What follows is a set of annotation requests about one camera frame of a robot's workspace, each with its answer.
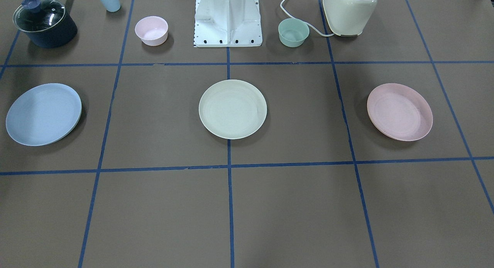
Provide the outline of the pink plate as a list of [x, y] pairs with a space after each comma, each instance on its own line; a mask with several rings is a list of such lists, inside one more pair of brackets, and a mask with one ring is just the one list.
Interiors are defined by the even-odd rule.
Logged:
[[417, 91], [397, 83], [372, 90], [367, 98], [367, 113], [377, 130], [400, 141], [420, 140], [433, 126], [428, 102]]

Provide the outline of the light blue plate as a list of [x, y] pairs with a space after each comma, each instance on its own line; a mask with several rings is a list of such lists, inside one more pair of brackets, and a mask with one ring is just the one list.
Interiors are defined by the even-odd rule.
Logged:
[[81, 98], [72, 87], [43, 84], [14, 101], [6, 116], [6, 130], [19, 144], [44, 146], [67, 136], [76, 127], [81, 113]]

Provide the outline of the cream plate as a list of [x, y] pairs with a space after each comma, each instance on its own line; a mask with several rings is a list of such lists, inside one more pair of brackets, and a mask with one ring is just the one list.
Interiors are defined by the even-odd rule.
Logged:
[[267, 117], [267, 102], [254, 85], [243, 80], [223, 80], [203, 93], [199, 117], [215, 136], [242, 139], [262, 127]]

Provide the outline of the green bowl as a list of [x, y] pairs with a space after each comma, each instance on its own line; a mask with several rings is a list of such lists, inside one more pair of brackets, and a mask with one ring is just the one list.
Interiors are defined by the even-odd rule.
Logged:
[[284, 46], [299, 47], [309, 36], [310, 29], [303, 20], [288, 18], [279, 23], [277, 32], [279, 41]]

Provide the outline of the pink bowl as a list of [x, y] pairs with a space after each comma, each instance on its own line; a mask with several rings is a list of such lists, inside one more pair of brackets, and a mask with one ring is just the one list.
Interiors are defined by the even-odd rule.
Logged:
[[168, 23], [161, 17], [148, 16], [137, 22], [135, 34], [148, 46], [158, 46], [168, 39]]

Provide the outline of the cream toaster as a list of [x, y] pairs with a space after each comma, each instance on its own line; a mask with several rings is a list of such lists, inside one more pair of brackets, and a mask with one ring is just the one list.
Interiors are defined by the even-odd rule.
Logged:
[[359, 36], [378, 0], [322, 0], [330, 30], [337, 36]]

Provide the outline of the dark blue pot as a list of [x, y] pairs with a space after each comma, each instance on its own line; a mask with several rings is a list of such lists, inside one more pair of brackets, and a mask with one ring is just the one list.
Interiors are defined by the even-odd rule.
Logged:
[[33, 44], [39, 47], [56, 48], [65, 45], [72, 39], [74, 39], [76, 34], [78, 33], [78, 28], [72, 17], [69, 15], [69, 10], [67, 9], [67, 15], [65, 16], [65, 18], [58, 25], [52, 27], [51, 29], [47, 29], [43, 32], [24, 33], [28, 36]]

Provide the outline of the glass pot lid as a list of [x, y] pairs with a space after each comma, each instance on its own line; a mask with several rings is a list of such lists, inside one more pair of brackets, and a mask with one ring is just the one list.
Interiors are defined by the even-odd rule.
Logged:
[[67, 15], [59, 0], [23, 0], [14, 11], [14, 25], [23, 32], [43, 32], [58, 25]]

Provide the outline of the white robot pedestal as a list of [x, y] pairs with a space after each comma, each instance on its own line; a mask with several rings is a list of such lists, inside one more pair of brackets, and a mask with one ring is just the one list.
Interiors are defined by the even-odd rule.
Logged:
[[258, 47], [259, 0], [195, 0], [195, 47]]

